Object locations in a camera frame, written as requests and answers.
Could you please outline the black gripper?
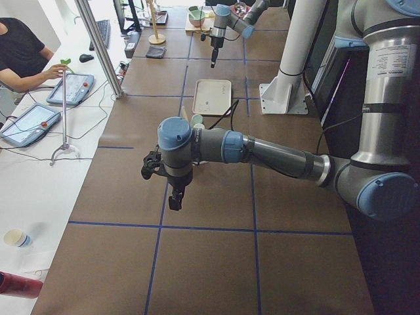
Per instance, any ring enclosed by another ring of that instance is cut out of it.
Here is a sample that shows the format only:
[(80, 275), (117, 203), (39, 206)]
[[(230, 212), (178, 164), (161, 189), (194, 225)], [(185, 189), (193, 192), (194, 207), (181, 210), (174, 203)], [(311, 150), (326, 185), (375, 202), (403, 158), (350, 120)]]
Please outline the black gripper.
[(224, 45), (224, 37), (211, 36), (211, 46), (213, 47), (213, 51), (211, 55), (211, 68), (215, 67), (219, 49), (223, 48), (223, 45)]
[(181, 177), (169, 176), (167, 178), (168, 183), (173, 187), (172, 194), (169, 196), (170, 210), (178, 211), (182, 209), (183, 190), (192, 182), (192, 179), (192, 173)]

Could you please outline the person hand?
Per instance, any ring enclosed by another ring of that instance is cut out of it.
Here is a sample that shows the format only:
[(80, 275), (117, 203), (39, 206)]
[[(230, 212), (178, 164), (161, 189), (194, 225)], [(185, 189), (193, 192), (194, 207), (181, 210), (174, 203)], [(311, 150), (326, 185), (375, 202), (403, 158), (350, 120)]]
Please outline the person hand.
[(69, 70), (69, 67), (65, 64), (55, 64), (51, 66), (48, 70), (45, 70), (42, 74), (45, 79), (57, 79), (62, 77), (65, 72)]

